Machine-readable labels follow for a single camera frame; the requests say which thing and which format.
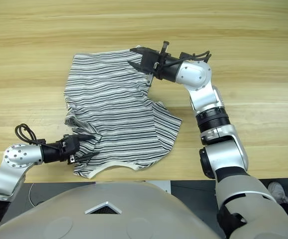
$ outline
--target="wooden table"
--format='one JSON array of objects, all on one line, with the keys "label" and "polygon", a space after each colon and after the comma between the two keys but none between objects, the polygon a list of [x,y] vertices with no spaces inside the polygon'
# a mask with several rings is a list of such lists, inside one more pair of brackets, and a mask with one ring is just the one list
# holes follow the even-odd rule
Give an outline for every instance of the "wooden table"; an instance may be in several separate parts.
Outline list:
[{"label": "wooden table", "polygon": [[[211,50],[212,83],[259,178],[288,177],[288,0],[0,0],[0,163],[27,123],[48,142],[70,133],[63,90],[77,52],[136,45]],[[199,180],[199,131],[187,91],[154,80],[149,97],[183,119],[173,151],[151,168],[113,168],[93,180]],[[27,182],[85,181],[66,163],[36,166]]]}]

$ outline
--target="fabric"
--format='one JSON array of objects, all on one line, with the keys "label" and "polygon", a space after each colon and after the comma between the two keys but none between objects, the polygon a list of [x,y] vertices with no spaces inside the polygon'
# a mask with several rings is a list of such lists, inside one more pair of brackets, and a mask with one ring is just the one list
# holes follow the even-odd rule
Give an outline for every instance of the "fabric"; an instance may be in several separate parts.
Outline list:
[{"label": "fabric", "polygon": [[111,166],[149,167],[169,153],[181,120],[162,102],[147,97],[147,76],[127,60],[141,55],[129,50],[76,54],[65,88],[65,124],[74,133],[93,134],[81,141],[76,156],[99,152],[77,163],[74,174],[92,178]]}]

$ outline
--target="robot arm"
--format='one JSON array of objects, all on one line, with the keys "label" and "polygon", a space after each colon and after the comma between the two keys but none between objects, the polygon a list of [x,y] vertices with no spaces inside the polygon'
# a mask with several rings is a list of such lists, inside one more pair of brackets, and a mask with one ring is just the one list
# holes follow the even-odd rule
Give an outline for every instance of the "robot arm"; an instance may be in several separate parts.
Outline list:
[{"label": "robot arm", "polygon": [[[28,131],[31,139],[22,133],[21,128]],[[65,135],[60,141],[46,144],[44,139],[37,140],[26,124],[17,126],[16,134],[30,144],[14,144],[3,154],[0,166],[0,222],[20,190],[25,180],[25,174],[30,168],[55,161],[68,161],[71,164],[85,160],[85,156],[92,156],[74,157],[74,154],[80,149],[80,141],[94,138],[92,135]]]},{"label": "robot arm", "polygon": [[177,59],[166,52],[168,45],[164,42],[160,52],[133,48],[131,51],[143,55],[142,60],[129,64],[148,74],[150,84],[155,76],[188,90],[205,145],[199,151],[201,166],[205,176],[216,180],[217,220],[227,238],[287,238],[287,214],[266,187],[247,174],[248,156],[219,90],[211,84],[210,53],[196,56],[182,52]]}]

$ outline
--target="shoe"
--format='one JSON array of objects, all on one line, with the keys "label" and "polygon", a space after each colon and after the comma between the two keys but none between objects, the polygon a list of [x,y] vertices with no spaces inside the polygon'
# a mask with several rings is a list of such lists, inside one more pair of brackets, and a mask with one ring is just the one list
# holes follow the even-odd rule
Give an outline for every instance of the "shoe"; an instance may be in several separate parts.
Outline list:
[{"label": "shoe", "polygon": [[268,191],[271,193],[278,204],[288,203],[288,198],[285,195],[285,191],[280,183],[271,182],[268,185]]}]

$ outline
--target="vent grille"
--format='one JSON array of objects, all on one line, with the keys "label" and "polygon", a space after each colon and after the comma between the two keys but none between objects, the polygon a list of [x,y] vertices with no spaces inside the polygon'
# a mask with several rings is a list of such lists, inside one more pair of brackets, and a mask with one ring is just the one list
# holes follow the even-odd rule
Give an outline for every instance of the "vent grille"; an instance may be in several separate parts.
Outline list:
[{"label": "vent grille", "polygon": [[122,211],[110,202],[103,202],[84,212],[85,214],[121,214]]},{"label": "vent grille", "polygon": [[97,209],[96,211],[90,213],[90,214],[118,214],[115,212],[112,208],[109,206],[102,207],[100,209]]}]

